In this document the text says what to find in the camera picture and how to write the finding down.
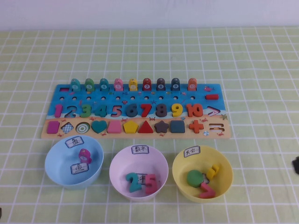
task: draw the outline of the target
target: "bowl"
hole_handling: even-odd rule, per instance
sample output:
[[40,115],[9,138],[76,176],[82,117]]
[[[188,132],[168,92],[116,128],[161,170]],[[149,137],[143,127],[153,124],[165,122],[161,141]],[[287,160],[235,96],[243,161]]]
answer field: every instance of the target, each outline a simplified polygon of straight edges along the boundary
[[[141,190],[130,193],[131,182],[126,180],[129,173],[138,175]],[[146,194],[145,176],[155,174],[157,191]],[[114,188],[127,199],[144,202],[152,199],[165,185],[168,177],[168,163],[157,149],[147,145],[133,145],[124,148],[113,158],[109,169],[110,181]]]
[[[219,172],[213,179],[208,180],[206,174],[213,166],[219,167]],[[199,198],[203,191],[187,183],[187,174],[191,170],[198,170],[203,174],[204,182],[215,191],[213,198]],[[233,169],[227,158],[216,149],[209,146],[193,146],[181,151],[174,159],[172,175],[180,192],[189,200],[206,203],[225,194],[233,182]]]
[[[90,164],[81,162],[81,149],[90,152]],[[65,188],[84,189],[99,177],[103,160],[103,149],[96,139],[74,135],[60,140],[51,148],[45,160],[45,170],[53,182]]]

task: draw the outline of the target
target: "table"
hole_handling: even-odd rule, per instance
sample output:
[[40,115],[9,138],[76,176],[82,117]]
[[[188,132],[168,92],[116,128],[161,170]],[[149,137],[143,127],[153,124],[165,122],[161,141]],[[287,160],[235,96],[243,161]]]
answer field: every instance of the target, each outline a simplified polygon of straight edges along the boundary
[[[298,223],[299,28],[0,32],[0,206],[11,223]],[[69,191],[45,174],[57,141],[40,133],[57,84],[102,77],[220,83],[232,138],[228,140],[101,140],[100,178]],[[143,143],[161,150],[169,179],[152,201],[132,203],[109,183],[112,157]],[[171,174],[174,157],[209,145],[229,159],[230,191],[194,204]]]

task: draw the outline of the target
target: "green number 3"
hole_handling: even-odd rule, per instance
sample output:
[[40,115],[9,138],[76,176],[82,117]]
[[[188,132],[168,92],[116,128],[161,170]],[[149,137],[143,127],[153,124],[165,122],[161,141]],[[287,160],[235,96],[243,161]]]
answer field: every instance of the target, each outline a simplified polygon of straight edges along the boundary
[[82,111],[83,111],[83,113],[80,114],[80,117],[88,118],[92,114],[91,113],[92,107],[88,104],[84,104],[84,105],[82,105]]

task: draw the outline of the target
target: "red triangle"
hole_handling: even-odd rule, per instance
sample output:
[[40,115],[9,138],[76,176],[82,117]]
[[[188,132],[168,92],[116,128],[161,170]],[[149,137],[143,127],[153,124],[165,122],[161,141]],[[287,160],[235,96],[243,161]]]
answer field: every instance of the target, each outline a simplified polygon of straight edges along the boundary
[[145,121],[139,128],[138,133],[154,133],[154,131],[151,128],[150,124],[147,121]]

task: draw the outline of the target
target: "plus sign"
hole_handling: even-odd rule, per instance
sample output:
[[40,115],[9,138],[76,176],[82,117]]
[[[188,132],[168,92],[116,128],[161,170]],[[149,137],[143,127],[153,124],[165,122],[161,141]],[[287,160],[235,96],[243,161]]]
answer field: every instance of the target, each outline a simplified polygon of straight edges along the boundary
[[204,129],[204,125],[203,124],[199,124],[198,120],[194,120],[193,124],[189,124],[189,129],[193,129],[194,133],[198,134],[199,130]]

